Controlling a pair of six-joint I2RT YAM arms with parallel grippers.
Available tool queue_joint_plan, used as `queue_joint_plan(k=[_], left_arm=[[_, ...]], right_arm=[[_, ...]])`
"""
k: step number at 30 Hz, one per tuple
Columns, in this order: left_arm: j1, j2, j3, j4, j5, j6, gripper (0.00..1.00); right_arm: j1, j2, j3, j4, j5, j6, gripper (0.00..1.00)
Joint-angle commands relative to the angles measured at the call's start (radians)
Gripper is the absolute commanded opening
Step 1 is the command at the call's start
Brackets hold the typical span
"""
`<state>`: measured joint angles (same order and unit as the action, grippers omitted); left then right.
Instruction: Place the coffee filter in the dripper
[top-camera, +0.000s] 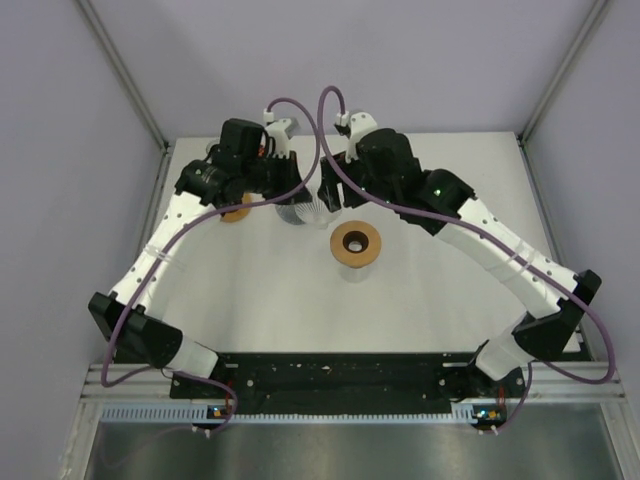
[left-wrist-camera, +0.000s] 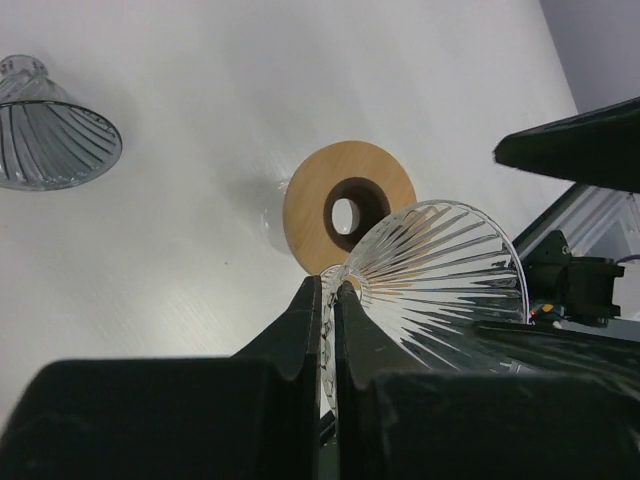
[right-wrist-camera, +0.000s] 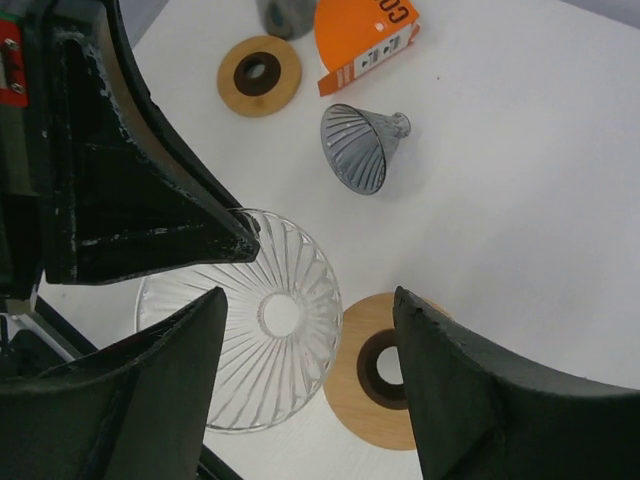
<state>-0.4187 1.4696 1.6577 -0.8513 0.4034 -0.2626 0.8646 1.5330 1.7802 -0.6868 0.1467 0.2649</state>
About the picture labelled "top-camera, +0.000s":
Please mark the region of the wooden dripper ring holder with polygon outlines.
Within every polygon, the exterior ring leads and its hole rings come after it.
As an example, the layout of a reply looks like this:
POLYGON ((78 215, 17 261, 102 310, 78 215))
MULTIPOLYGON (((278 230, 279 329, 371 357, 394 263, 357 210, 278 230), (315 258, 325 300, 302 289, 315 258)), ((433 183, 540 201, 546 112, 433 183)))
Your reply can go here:
POLYGON ((330 251, 340 264, 361 269, 372 265, 382 250, 382 239, 371 224, 351 220, 338 225, 330 236, 330 251))

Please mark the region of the clear glass carafe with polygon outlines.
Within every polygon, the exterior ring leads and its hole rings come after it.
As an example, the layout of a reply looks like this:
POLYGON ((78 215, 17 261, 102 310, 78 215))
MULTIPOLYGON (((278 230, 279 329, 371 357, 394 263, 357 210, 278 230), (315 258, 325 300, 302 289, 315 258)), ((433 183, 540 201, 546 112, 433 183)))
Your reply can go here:
POLYGON ((362 267, 342 265, 340 267, 340 276, 347 283, 358 284, 367 280, 373 270, 373 265, 366 265, 362 267))

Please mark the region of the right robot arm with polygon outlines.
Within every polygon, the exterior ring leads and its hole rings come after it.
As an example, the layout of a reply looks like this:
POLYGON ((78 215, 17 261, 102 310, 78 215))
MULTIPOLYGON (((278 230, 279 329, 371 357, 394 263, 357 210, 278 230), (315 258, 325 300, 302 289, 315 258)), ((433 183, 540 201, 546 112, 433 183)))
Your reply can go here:
POLYGON ((601 285, 591 270, 555 263, 505 226, 474 189, 449 170, 425 170, 408 138, 376 125, 340 126, 344 152, 328 153, 320 197, 330 210, 374 203, 465 254, 506 287, 524 316, 477 350, 466 380, 476 394, 498 389, 512 370, 563 353, 601 285))

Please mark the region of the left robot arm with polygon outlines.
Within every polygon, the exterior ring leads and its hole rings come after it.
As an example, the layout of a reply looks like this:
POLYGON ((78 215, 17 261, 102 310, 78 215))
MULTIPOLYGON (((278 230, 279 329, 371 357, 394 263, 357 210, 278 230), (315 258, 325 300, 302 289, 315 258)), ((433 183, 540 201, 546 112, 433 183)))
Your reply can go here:
POLYGON ((259 195, 265 204, 309 200, 290 147, 296 126, 293 118, 270 119, 266 125, 227 120, 206 156, 182 169, 162 219, 134 264, 109 293, 95 293, 89 302, 111 353, 185 372, 205 396, 224 390, 227 374, 216 366, 217 353, 164 317, 212 219, 236 212, 246 195, 259 195))

